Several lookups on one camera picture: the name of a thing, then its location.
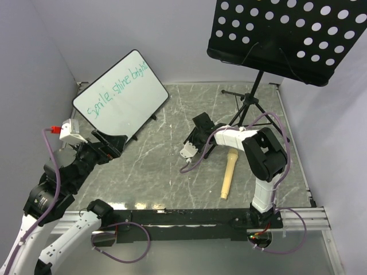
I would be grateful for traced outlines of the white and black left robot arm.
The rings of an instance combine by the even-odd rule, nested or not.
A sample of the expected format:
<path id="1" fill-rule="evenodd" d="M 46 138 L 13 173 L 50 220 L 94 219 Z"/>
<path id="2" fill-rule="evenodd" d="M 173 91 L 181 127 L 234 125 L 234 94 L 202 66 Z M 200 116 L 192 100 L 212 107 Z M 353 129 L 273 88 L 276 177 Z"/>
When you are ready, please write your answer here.
<path id="1" fill-rule="evenodd" d="M 31 190 L 25 203 L 19 233 L 1 267 L 1 274 L 52 274 L 56 264 L 83 235 L 112 226 L 113 207 L 96 199 L 59 243 L 44 248 L 50 233 L 95 166 L 119 158 L 128 140 L 126 135 L 110 136 L 98 130 L 92 134 L 97 142 L 87 139 L 56 151 L 49 150 L 50 159 L 44 165 L 39 184 Z"/>

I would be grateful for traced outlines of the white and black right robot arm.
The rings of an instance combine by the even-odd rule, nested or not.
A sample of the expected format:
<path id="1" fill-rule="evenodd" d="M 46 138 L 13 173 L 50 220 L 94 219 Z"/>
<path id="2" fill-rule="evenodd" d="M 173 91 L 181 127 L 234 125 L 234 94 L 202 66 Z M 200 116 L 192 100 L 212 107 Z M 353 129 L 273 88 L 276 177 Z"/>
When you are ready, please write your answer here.
<path id="1" fill-rule="evenodd" d="M 255 176 L 255 193 L 250 204 L 251 224 L 256 228 L 265 227 L 276 213 L 276 191 L 291 165 L 284 125 L 279 124 L 284 139 L 284 145 L 281 145 L 268 127 L 251 129 L 250 126 L 215 124 L 205 112 L 193 121 L 195 127 L 179 152 L 186 160 L 179 172 L 184 174 L 199 166 L 209 146 L 227 146 L 235 151 L 243 151 Z"/>

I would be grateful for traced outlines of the white whiteboard with black frame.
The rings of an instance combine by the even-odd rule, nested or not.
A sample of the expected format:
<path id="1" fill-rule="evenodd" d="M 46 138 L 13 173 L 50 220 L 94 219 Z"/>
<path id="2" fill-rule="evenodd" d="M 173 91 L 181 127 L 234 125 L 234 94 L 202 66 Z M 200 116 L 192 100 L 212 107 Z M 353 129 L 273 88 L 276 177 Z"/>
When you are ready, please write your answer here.
<path id="1" fill-rule="evenodd" d="M 141 53 L 134 49 L 73 99 L 73 107 L 96 130 L 133 139 L 169 99 Z"/>

